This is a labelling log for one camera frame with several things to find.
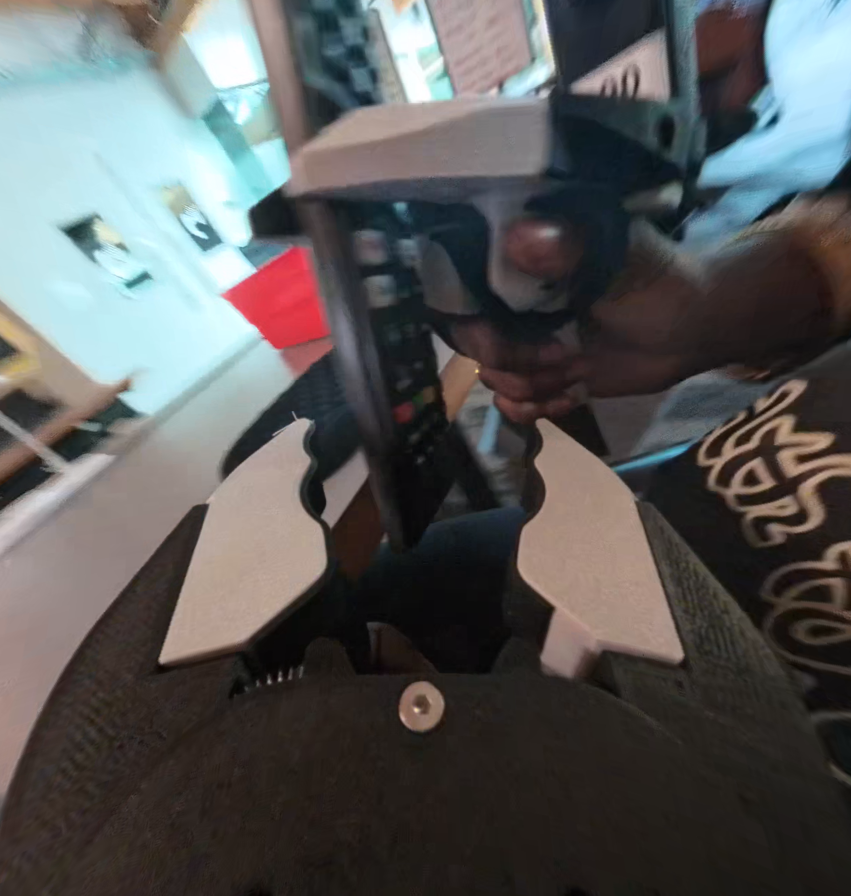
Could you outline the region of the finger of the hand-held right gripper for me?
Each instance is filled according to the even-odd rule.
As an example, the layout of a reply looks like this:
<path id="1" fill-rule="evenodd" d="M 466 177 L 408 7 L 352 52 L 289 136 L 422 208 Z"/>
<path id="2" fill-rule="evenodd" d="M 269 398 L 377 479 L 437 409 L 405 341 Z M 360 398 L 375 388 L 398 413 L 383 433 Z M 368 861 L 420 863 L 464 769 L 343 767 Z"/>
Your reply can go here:
<path id="1" fill-rule="evenodd" d="M 418 237 L 418 275 L 425 306 L 440 315 L 475 317 L 480 307 L 458 274 L 447 251 L 427 237 Z"/>
<path id="2" fill-rule="evenodd" d="M 349 111 L 290 156 L 292 199 L 404 203 L 451 256 L 480 313 L 564 313 L 565 287 L 519 272 L 509 224 L 551 191 L 548 97 L 456 98 Z"/>

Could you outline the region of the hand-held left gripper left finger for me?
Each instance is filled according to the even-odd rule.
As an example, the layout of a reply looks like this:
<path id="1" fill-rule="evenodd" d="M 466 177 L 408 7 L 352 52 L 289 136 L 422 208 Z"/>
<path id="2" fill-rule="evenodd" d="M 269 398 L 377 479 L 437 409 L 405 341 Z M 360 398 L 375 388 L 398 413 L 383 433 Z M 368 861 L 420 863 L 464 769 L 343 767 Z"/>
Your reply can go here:
<path id="1" fill-rule="evenodd" d="M 313 432 L 312 420 L 294 420 L 207 500 L 161 666 L 245 651 L 324 582 L 327 532 L 307 496 Z"/>

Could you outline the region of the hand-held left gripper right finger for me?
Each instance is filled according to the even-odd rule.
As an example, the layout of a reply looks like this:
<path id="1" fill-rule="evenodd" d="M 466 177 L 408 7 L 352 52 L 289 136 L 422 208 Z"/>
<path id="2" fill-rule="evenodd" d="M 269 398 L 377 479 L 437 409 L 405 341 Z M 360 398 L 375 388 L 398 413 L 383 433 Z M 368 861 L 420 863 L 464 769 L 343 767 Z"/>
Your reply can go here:
<path id="1" fill-rule="evenodd" d="M 587 678 L 611 652 L 684 661 L 633 491 L 555 424 L 537 424 L 531 467 L 543 487 L 517 552 L 522 582 L 550 608 L 543 670 Z"/>

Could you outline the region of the black remote control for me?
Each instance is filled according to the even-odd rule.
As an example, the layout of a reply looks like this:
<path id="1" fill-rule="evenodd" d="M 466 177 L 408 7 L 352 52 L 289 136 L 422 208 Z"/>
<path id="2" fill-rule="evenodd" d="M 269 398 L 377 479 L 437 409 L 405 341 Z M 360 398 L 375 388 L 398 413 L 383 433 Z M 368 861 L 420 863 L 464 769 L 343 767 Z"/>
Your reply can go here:
<path id="1" fill-rule="evenodd" d="M 449 427 L 403 206 L 301 200 L 344 394 L 388 543 L 418 543 L 450 487 L 438 456 Z"/>

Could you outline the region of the red plastic storage bin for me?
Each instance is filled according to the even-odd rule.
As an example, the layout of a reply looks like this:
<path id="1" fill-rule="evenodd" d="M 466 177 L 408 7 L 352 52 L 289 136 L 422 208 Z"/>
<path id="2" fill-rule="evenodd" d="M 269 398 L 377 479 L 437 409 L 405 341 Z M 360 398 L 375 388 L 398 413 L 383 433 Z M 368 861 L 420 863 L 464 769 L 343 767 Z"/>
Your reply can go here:
<path id="1" fill-rule="evenodd" d="M 276 350 L 330 337 L 312 252 L 293 247 L 223 293 Z"/>

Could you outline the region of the person's right hand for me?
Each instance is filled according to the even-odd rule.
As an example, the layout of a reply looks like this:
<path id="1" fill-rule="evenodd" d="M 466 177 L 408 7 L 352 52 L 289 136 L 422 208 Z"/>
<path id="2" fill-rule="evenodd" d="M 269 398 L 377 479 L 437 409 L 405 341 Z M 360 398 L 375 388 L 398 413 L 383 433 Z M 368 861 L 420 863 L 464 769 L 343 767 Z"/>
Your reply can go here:
<path id="1" fill-rule="evenodd" d="M 520 342 L 480 317 L 447 328 L 503 415 L 527 425 L 560 420 L 585 396 L 658 393 L 717 367 L 804 353 L 831 336 L 831 303 L 823 269 L 787 231 L 697 259 L 640 233 L 577 346 Z"/>

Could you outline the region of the handwritten whiteboard sign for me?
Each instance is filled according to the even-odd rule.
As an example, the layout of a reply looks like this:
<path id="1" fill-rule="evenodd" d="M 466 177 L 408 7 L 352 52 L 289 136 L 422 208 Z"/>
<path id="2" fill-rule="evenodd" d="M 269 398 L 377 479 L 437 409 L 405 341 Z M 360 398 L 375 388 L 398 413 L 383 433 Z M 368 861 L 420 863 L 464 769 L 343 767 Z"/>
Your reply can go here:
<path id="1" fill-rule="evenodd" d="M 520 97 L 539 53 L 532 2 L 426 1 L 454 98 Z"/>

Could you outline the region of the person's blue jeans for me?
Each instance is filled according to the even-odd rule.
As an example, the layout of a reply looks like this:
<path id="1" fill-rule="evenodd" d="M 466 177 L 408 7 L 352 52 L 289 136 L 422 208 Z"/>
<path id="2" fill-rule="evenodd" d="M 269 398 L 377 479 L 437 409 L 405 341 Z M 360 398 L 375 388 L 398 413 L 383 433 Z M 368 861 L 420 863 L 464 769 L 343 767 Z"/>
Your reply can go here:
<path id="1" fill-rule="evenodd" d="M 406 553 L 383 548 L 349 599 L 442 674 L 492 670 L 509 640 L 502 601 L 525 512 L 505 507 L 431 525 Z"/>

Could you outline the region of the black foam pad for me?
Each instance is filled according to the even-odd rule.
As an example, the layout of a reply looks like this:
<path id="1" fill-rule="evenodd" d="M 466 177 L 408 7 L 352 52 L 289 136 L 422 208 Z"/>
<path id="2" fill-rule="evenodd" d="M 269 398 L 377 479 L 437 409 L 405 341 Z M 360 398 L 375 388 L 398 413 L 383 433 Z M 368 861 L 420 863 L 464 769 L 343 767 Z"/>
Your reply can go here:
<path id="1" fill-rule="evenodd" d="M 320 481 L 331 477 L 361 448 L 360 432 L 332 352 L 312 364 L 240 435 L 220 465 L 220 478 L 230 476 L 296 420 L 314 423 L 311 448 Z"/>

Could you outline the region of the white desk lamp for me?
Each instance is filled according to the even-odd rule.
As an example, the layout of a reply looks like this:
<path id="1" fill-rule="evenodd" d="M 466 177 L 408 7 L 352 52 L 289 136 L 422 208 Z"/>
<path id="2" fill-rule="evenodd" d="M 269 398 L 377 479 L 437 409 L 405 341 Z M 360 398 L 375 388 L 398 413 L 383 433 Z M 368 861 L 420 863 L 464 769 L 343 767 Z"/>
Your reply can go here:
<path id="1" fill-rule="evenodd" d="M 70 404 L 60 397 L 32 398 L 15 392 L 0 403 L 0 408 L 19 422 L 32 426 L 56 406 L 73 405 L 88 397 L 96 385 L 100 384 L 92 385 L 84 397 Z M 132 412 L 128 409 L 126 413 L 114 415 L 112 420 L 100 418 L 117 404 L 118 400 L 55 445 L 54 449 L 70 462 L 66 471 L 53 473 L 41 461 L 34 461 L 0 486 L 0 559 L 116 459 L 114 449 L 107 447 L 111 428 L 128 422 Z M 0 430 L 0 446 L 6 440 L 7 436 Z"/>

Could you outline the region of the wooden support post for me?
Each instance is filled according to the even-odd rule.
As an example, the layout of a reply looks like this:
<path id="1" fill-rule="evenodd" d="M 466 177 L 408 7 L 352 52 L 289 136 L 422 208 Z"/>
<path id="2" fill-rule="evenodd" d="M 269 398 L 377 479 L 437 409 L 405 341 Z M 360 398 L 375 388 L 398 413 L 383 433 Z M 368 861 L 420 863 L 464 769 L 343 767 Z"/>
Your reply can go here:
<path id="1" fill-rule="evenodd" d="M 250 1 L 272 100 L 288 156 L 311 135 L 305 88 L 296 54 L 292 20 L 282 1 Z"/>

